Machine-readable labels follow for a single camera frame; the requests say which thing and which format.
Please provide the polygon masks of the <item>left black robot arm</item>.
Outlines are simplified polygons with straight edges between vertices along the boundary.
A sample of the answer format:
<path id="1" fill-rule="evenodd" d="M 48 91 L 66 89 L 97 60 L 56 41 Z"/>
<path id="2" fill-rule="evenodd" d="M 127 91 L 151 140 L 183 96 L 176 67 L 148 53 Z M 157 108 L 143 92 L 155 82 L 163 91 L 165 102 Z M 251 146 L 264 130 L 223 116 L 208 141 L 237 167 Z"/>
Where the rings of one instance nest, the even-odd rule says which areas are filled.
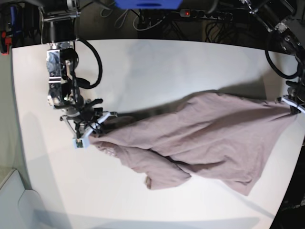
<path id="1" fill-rule="evenodd" d="M 273 71 L 286 80 L 288 94 L 280 99 L 288 104 L 293 114 L 305 112 L 305 26 L 294 18 L 295 7 L 288 0 L 243 0 L 248 12 L 269 32 L 265 56 Z M 273 41 L 279 41 L 282 49 L 295 57 L 297 69 L 288 75 L 277 68 L 269 50 Z"/>

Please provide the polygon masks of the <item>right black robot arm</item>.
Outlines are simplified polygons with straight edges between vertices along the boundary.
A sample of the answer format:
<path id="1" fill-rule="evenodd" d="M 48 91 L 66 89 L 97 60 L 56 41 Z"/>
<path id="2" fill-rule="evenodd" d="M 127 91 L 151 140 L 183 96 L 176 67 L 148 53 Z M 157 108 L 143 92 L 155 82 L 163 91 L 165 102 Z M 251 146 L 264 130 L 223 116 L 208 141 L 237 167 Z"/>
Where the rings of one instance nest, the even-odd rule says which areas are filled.
<path id="1" fill-rule="evenodd" d="M 102 99 L 85 100 L 81 89 L 93 89 L 102 80 L 102 61 L 96 49 L 76 32 L 76 19 L 81 14 L 78 0 L 48 0 L 39 7 L 41 13 L 41 43 L 50 46 L 46 54 L 49 73 L 48 103 L 64 114 L 65 122 L 77 140 L 102 132 L 102 123 L 107 115 L 97 104 Z M 75 43 L 80 41 L 88 47 L 98 64 L 98 76 L 94 83 L 76 76 L 79 57 Z"/>

